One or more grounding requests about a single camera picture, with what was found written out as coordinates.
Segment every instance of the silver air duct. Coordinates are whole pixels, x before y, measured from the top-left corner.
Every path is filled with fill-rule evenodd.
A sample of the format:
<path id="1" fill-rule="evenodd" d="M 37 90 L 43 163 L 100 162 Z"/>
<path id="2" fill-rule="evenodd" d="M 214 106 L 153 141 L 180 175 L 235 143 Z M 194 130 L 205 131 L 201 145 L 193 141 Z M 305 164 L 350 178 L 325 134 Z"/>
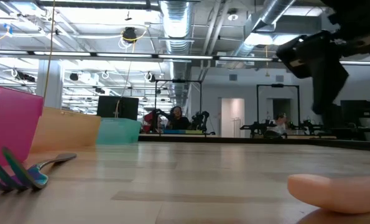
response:
<path id="1" fill-rule="evenodd" d="M 192 4 L 182 1 L 161 1 L 160 7 L 163 18 L 163 25 L 166 37 L 173 38 L 188 38 L 190 35 L 190 26 L 192 18 Z M 169 54 L 183 54 L 190 53 L 190 42 L 187 41 L 166 41 L 167 53 Z M 170 74 L 173 79 L 190 79 L 190 72 L 187 70 L 187 63 L 171 62 Z M 184 91 L 188 85 L 174 85 L 173 92 L 175 92 L 175 99 L 177 105 L 184 104 L 184 98 L 187 93 Z"/>
<path id="2" fill-rule="evenodd" d="M 257 12 L 259 18 L 256 22 L 248 21 L 252 23 L 252 29 L 249 29 L 250 33 L 248 37 L 246 37 L 244 42 L 233 52 L 232 56 L 247 57 L 255 47 L 254 45 L 246 43 L 246 40 L 251 38 L 251 34 L 260 28 L 275 24 L 294 2 L 295 0 L 266 0 L 264 8 L 260 12 Z"/>

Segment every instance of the table surface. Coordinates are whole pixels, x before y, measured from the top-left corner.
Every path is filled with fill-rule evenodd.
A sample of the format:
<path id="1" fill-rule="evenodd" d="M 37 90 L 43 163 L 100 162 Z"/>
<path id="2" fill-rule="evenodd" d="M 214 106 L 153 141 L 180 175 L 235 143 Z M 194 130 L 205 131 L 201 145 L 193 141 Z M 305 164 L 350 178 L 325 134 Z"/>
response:
<path id="1" fill-rule="evenodd" d="M 318 146 L 140 142 L 77 149 L 38 192 L 0 193 L 4 223 L 368 223 L 294 199 L 287 176 L 370 175 L 370 152 Z M 31 154 L 28 165 L 59 152 Z"/>

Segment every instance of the fork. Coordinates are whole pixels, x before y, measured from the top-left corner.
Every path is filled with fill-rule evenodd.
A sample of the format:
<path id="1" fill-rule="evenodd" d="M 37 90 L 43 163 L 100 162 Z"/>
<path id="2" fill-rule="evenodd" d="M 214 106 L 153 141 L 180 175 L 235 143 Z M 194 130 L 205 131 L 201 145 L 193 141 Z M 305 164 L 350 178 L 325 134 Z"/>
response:
<path id="1" fill-rule="evenodd" d="M 60 163 L 76 158 L 75 153 L 59 154 L 54 159 L 39 162 L 26 170 L 8 148 L 3 147 L 2 153 L 15 173 L 15 176 L 11 177 L 0 166 L 0 179 L 2 181 L 2 183 L 0 182 L 0 190 L 3 191 L 11 191 L 14 189 L 22 191 L 28 188 L 33 188 L 34 190 L 42 189 L 48 182 L 48 176 L 40 171 L 42 168 L 54 162 Z"/>

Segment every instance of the dark hair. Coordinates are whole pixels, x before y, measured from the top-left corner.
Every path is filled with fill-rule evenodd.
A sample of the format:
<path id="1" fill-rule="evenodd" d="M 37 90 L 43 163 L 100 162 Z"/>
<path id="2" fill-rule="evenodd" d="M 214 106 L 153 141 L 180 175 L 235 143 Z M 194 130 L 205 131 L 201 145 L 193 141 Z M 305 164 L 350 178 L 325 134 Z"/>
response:
<path id="1" fill-rule="evenodd" d="M 285 118 L 285 113 L 280 113 L 276 115 L 275 119 L 278 120 L 279 118 Z"/>
<path id="2" fill-rule="evenodd" d="M 180 110 L 180 116 L 182 116 L 182 108 L 180 106 L 174 106 L 171 110 L 170 110 L 170 114 L 173 114 L 173 111 L 175 108 L 179 108 Z"/>

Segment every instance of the pink cup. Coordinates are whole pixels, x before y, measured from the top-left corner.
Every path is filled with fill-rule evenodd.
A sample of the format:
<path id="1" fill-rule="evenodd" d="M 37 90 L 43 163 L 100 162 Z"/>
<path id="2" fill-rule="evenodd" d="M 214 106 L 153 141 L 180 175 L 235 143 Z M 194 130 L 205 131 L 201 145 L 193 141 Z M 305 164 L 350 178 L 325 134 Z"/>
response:
<path id="1" fill-rule="evenodd" d="M 3 146 L 19 161 L 27 159 L 43 102 L 41 96 L 0 87 L 0 165 L 7 165 Z"/>

